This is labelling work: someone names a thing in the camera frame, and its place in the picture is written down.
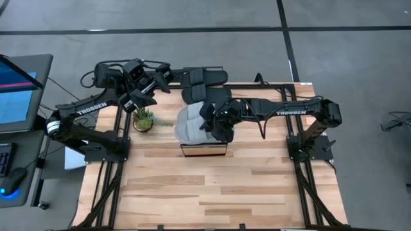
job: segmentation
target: slipper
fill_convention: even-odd
[[[227,83],[229,75],[225,71],[208,71],[206,68],[191,69],[180,80],[181,87],[188,88],[204,84],[206,87]]]
[[[195,85],[190,88],[183,89],[181,92],[182,99],[187,104],[198,103],[201,101],[208,103],[216,103],[231,97],[231,90],[227,88],[211,88],[204,84]]]

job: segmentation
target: potted plant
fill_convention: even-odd
[[[153,125],[173,126],[172,123],[161,121],[154,116],[154,113],[145,108],[138,108],[133,112],[133,127],[138,132],[148,132]]]

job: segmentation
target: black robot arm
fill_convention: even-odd
[[[160,65],[150,67],[146,62]],[[173,79],[173,73],[167,63],[138,58],[128,60],[125,65],[105,63],[96,65],[92,85],[103,88],[103,92],[74,103],[57,105],[46,127],[50,138],[86,156],[93,153],[94,156],[107,156],[105,159],[123,160],[128,153],[128,140],[119,138],[114,131],[88,129],[74,120],[109,106],[119,106],[130,113],[136,108],[157,104],[153,99],[154,90],[158,87],[170,93],[168,84]],[[113,68],[115,66],[121,67],[121,70]],[[146,73],[144,68],[154,71]]]
[[[304,132],[298,134],[299,151],[310,155],[314,140],[327,128],[342,123],[339,105],[328,100],[313,98],[304,101],[272,102],[258,98],[231,98],[215,107],[205,103],[200,111],[205,119],[202,128],[222,142],[231,142],[234,125],[243,121],[256,122],[265,139],[267,121],[275,116],[311,115],[316,121]]]

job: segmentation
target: plant pot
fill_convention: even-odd
[[[153,128],[153,125],[154,125],[154,122],[152,121],[152,125],[151,125],[149,128],[147,128],[147,129],[145,129],[145,130],[142,130],[142,129],[138,128],[138,127],[136,126],[136,122],[133,121],[133,128],[134,128],[136,131],[141,132],[141,133],[146,133],[146,132],[150,131],[150,130]]]

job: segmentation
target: wooden tabletop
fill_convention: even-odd
[[[298,96],[314,96],[313,85],[295,83],[295,88]],[[158,105],[149,109],[175,124],[179,110],[186,106],[181,90],[155,94]],[[281,101],[273,89],[233,89],[232,95]],[[96,129],[112,130],[116,110],[100,110]],[[304,129],[314,120],[303,116]],[[265,140],[256,123],[244,122],[235,129],[225,157],[184,158],[174,127],[155,125],[148,133],[131,127],[131,150],[124,165],[114,228],[238,228],[240,223],[247,228],[303,228],[297,180],[286,147],[285,118],[269,120]],[[90,212],[100,164],[86,168],[74,225]],[[311,164],[320,198],[337,219],[347,223],[334,170],[322,160]],[[110,198],[103,224],[108,223],[109,205]]]

